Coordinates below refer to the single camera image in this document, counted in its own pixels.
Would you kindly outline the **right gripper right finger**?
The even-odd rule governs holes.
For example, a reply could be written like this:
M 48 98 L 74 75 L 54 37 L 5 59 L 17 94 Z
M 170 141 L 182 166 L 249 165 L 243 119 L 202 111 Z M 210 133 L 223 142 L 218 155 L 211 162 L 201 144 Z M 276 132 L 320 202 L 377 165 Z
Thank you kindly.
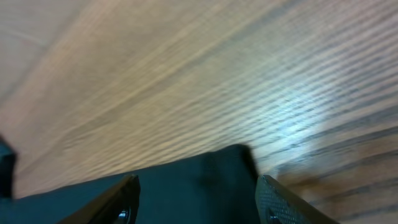
M 269 175 L 258 178 L 255 200 L 261 224 L 338 224 Z

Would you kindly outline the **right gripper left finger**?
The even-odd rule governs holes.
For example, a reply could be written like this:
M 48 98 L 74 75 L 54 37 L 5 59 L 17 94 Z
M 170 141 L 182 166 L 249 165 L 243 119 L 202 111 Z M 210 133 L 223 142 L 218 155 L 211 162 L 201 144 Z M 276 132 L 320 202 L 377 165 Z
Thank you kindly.
M 135 224 L 140 192 L 138 176 L 127 175 L 59 224 Z

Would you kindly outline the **black t-shirt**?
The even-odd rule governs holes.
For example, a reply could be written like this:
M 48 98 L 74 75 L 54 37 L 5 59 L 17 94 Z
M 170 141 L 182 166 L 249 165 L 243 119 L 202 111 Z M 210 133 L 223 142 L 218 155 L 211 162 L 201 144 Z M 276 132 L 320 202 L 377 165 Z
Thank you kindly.
M 259 223 L 257 172 L 242 144 L 20 199 L 12 197 L 16 162 L 2 140 L 1 223 L 58 223 L 129 175 L 139 179 L 138 208 L 124 208 L 116 217 L 130 215 L 130 223 Z

